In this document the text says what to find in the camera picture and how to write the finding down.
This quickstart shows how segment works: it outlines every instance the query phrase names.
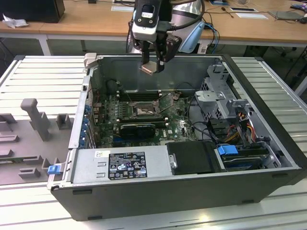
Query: blue object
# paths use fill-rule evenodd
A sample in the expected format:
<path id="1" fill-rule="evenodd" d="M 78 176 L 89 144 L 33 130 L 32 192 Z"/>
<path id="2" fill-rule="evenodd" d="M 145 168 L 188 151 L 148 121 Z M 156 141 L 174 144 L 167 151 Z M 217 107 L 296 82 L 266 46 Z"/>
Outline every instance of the blue object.
<path id="1" fill-rule="evenodd" d="M 220 1 L 210 0 L 209 2 L 211 3 L 212 6 L 229 6 L 228 2 L 226 1 L 221 2 L 221 0 Z"/>
<path id="2" fill-rule="evenodd" d="M 88 128 L 87 124 L 82 124 L 81 130 L 86 131 Z"/>
<path id="3" fill-rule="evenodd" d="M 197 26 L 192 30 L 192 32 L 188 35 L 188 37 L 183 41 L 178 51 L 184 53 L 191 53 L 195 49 L 201 37 L 201 33 L 203 31 L 204 26 L 204 22 L 199 22 Z"/>
<path id="4" fill-rule="evenodd" d="M 215 37 L 215 45 L 214 45 L 214 48 L 213 48 L 213 50 L 212 50 L 212 53 L 214 54 L 215 49 L 216 49 L 217 44 L 218 44 L 218 35 L 217 35 L 216 30 L 214 29 L 214 27 L 212 27 L 212 26 L 211 26 L 211 25 L 209 25 L 209 24 L 206 24 L 206 26 L 207 26 L 207 27 L 209 27 L 209 28 L 212 30 L 212 32 L 214 33 L 214 37 Z"/>
<path id="5" fill-rule="evenodd" d="M 85 130 L 81 130 L 80 132 L 80 137 L 84 138 L 86 136 Z"/>
<path id="6" fill-rule="evenodd" d="M 87 124 L 88 122 L 89 122 L 89 119 L 87 119 L 86 117 L 85 118 L 83 118 L 83 121 L 82 121 L 83 123 L 85 123 L 85 124 Z"/>
<path id="7" fill-rule="evenodd" d="M 51 166 L 49 166 L 47 173 L 48 173 L 48 175 L 61 174 L 60 168 L 61 167 L 59 165 L 51 165 Z"/>
<path id="8" fill-rule="evenodd" d="M 80 138 L 79 139 L 79 144 L 80 144 L 80 146 L 84 146 L 85 145 L 85 138 Z"/>
<path id="9" fill-rule="evenodd" d="M 91 111 L 91 107 L 88 104 L 85 105 L 84 109 L 87 113 Z"/>
<path id="10" fill-rule="evenodd" d="M 234 145 L 221 145 L 217 148 L 220 155 L 238 155 L 238 150 Z"/>

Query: sticker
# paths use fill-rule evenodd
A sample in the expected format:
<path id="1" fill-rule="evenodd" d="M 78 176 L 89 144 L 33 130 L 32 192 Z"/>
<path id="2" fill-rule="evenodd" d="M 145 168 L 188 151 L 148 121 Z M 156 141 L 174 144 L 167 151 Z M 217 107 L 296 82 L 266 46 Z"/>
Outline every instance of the sticker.
<path id="1" fill-rule="evenodd" d="M 110 154 L 110 150 L 95 151 L 95 157 L 108 157 L 109 154 Z"/>
<path id="2" fill-rule="evenodd" d="M 122 180 L 147 177 L 145 152 L 110 153 L 108 152 L 110 180 Z"/>

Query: table leg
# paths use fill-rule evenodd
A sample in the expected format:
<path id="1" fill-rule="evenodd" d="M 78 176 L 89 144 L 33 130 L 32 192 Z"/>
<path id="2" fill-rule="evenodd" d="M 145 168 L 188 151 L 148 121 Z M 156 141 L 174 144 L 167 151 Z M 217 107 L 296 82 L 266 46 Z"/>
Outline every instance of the table leg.
<path id="1" fill-rule="evenodd" d="M 86 45 L 85 45 L 85 41 L 84 40 L 81 40 L 81 47 L 82 47 L 82 51 L 83 52 L 86 52 Z"/>
<path id="2" fill-rule="evenodd" d="M 44 34 L 42 34 L 42 35 L 38 38 L 38 41 L 39 41 L 40 46 L 41 46 L 41 48 L 42 48 L 43 54 L 44 54 L 45 56 L 51 56 L 52 53 L 51 53 L 51 51 L 50 51 L 50 49 L 49 49 L 47 40 L 48 40 L 48 39 L 47 39 L 47 36 L 44 35 Z"/>

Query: motherboard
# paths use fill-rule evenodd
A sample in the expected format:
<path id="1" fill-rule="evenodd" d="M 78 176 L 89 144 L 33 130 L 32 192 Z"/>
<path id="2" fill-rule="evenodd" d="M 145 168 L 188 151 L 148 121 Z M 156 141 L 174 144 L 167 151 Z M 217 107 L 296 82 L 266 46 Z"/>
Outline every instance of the motherboard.
<path id="1" fill-rule="evenodd" d="M 99 110 L 95 126 L 98 128 L 100 148 L 197 140 L 194 128 L 188 122 L 187 97 L 180 97 L 174 92 L 160 93 L 158 98 L 127 96 L 109 95 L 96 108 Z"/>

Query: floor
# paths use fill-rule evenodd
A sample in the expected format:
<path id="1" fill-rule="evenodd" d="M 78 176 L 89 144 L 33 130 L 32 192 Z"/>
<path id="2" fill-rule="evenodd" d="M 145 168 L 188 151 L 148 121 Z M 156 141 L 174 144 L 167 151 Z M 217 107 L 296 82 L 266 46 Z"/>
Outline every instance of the floor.
<path id="1" fill-rule="evenodd" d="M 35 39 L 3 38 L 3 43 L 14 55 L 43 55 L 39 42 Z M 123 54 L 125 52 L 125 42 L 120 41 L 86 41 L 87 52 L 99 54 Z M 84 55 L 81 42 L 79 40 L 50 40 L 49 45 L 54 55 Z M 12 61 L 9 52 L 4 52 L 5 48 L 0 46 L 0 74 L 6 70 Z M 246 46 L 219 45 L 216 48 L 218 54 L 226 53 L 233 57 L 241 57 L 245 52 Z M 293 51 L 290 47 L 285 47 L 286 56 L 282 57 L 281 47 L 269 47 L 263 59 L 267 64 L 283 79 L 292 66 L 293 62 L 299 57 L 303 48 Z M 290 72 L 286 82 L 297 74 L 305 64 L 305 60 L 300 59 Z"/>

